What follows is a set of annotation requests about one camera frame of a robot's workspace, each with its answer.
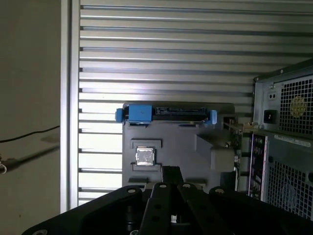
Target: blue drive tray handle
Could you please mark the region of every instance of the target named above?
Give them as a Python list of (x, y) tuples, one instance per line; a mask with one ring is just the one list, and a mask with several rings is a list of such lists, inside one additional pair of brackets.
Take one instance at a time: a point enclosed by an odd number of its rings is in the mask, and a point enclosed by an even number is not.
[(130, 104), (115, 112), (119, 123), (149, 124), (153, 121), (193, 122), (214, 125), (217, 111), (207, 108), (153, 107), (153, 105)]

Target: metal louvers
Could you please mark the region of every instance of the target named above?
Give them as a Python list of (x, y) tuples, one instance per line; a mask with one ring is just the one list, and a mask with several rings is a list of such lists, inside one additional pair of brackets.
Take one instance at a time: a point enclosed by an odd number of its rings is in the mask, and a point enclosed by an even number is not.
[(71, 123), (78, 149), (70, 150), (78, 157), (70, 190), (80, 204), (121, 187), (122, 127), (114, 112), (123, 102), (235, 103), (239, 121), (247, 121), (253, 77), (313, 53), (310, 1), (80, 2), (72, 10), (72, 25), (80, 19), (72, 34), (80, 36), (78, 97), (71, 97), (78, 99), (78, 123)]

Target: screw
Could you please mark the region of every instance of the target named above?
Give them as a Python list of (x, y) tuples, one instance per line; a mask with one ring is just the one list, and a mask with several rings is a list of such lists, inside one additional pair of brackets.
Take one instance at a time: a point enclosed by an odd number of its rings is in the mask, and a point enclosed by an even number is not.
[(47, 234), (48, 234), (48, 231), (46, 229), (41, 229), (33, 233), (33, 235), (47, 235)]
[(218, 188), (218, 189), (215, 190), (215, 192), (220, 193), (220, 194), (223, 194), (223, 193), (224, 193), (224, 190), (221, 189), (221, 188)]
[(139, 230), (133, 230), (131, 231), (131, 233), (129, 235), (138, 235)]

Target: metal mesh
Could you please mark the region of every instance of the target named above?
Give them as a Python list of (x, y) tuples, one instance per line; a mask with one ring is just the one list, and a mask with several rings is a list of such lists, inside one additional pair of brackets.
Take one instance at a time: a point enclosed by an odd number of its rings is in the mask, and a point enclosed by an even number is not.
[(305, 183), (305, 174), (275, 162), (269, 168), (268, 203), (311, 219), (313, 187)]
[(312, 135), (312, 79), (285, 84), (281, 92), (280, 128)]

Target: computer tower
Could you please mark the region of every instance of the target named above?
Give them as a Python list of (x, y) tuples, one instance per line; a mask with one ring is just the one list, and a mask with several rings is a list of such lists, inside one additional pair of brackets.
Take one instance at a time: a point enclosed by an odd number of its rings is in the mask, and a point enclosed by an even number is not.
[(248, 194), (313, 220), (313, 59), (255, 78)]

